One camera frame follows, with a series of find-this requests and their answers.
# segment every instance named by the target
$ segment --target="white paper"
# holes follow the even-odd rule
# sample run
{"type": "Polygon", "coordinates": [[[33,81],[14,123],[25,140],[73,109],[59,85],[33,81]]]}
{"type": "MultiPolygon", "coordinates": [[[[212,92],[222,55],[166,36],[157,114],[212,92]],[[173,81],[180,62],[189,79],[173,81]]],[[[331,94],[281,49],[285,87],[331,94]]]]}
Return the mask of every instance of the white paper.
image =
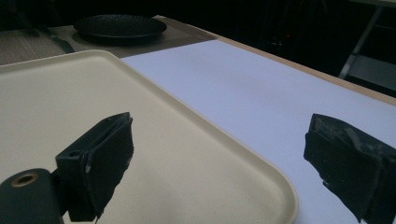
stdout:
{"type": "Polygon", "coordinates": [[[303,157],[313,113],[396,147],[396,106],[219,40],[123,60],[283,171],[299,196],[297,224],[358,223],[303,157]]]}

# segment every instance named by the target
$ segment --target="tabletop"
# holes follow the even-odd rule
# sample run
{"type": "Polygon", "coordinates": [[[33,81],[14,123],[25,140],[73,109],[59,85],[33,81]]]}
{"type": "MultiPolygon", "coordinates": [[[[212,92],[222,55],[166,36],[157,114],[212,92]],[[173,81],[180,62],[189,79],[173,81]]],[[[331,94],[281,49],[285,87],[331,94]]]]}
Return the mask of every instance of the tabletop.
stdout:
{"type": "MultiPolygon", "coordinates": [[[[160,20],[168,24],[168,33],[149,46],[93,46],[79,40],[70,26],[53,31],[76,50],[114,53],[272,162],[297,190],[300,210],[295,223],[357,223],[304,160],[304,134],[312,114],[320,113],[349,122],[396,147],[396,99],[187,24],[160,20]]],[[[10,41],[17,34],[7,35],[10,41]]],[[[53,43],[51,49],[40,50],[40,43],[18,36],[28,38],[20,40],[28,43],[5,47],[0,41],[0,48],[7,48],[6,53],[0,52],[0,61],[15,63],[63,54],[53,43]],[[16,52],[28,48],[28,57],[16,52]]]]}

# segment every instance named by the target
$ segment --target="dark background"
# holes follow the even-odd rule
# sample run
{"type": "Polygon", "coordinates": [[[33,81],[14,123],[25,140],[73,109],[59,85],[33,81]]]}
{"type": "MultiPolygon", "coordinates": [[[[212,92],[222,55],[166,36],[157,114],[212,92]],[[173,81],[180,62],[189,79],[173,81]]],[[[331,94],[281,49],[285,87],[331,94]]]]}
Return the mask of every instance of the dark background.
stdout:
{"type": "MultiPolygon", "coordinates": [[[[71,25],[99,14],[163,15],[338,76],[375,6],[348,0],[0,0],[0,30],[71,25]]],[[[382,21],[396,22],[396,11],[382,21]]],[[[396,63],[395,32],[375,28],[362,52],[396,63]]]]}

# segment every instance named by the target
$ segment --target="black object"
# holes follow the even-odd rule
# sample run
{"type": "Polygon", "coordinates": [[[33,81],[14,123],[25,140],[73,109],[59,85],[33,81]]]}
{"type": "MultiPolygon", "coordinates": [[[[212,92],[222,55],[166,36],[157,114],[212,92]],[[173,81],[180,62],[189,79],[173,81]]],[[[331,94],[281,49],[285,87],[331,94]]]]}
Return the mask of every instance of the black object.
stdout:
{"type": "Polygon", "coordinates": [[[73,53],[75,52],[73,47],[69,44],[69,42],[59,38],[57,35],[53,34],[46,25],[40,24],[38,28],[46,34],[49,38],[51,38],[65,53],[73,53]]]}
{"type": "Polygon", "coordinates": [[[359,222],[391,224],[396,214],[396,149],[340,119],[314,114],[304,157],[359,222]]]}
{"type": "Polygon", "coordinates": [[[0,185],[0,223],[62,223],[50,172],[26,170],[0,185]]]}
{"type": "Polygon", "coordinates": [[[66,211],[72,221],[99,218],[133,156],[131,123],[129,113],[103,119],[56,156],[51,175],[34,169],[3,182],[0,223],[63,223],[66,211]]]}
{"type": "Polygon", "coordinates": [[[133,15],[99,15],[81,19],[74,24],[82,37],[91,40],[136,40],[160,35],[166,24],[152,18],[133,15]]]}

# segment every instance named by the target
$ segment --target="round hole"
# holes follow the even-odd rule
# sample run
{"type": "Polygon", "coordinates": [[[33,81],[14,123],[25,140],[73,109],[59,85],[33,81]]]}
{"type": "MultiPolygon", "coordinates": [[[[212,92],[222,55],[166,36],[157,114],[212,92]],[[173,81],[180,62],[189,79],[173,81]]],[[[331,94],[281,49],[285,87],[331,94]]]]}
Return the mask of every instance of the round hole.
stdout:
{"type": "Polygon", "coordinates": [[[79,155],[79,151],[72,151],[72,152],[70,152],[69,157],[75,157],[78,155],[79,155]]]}
{"type": "Polygon", "coordinates": [[[28,174],[20,175],[11,182],[11,186],[14,188],[20,188],[35,182],[37,178],[38,178],[37,173],[28,173],[28,174]]]}

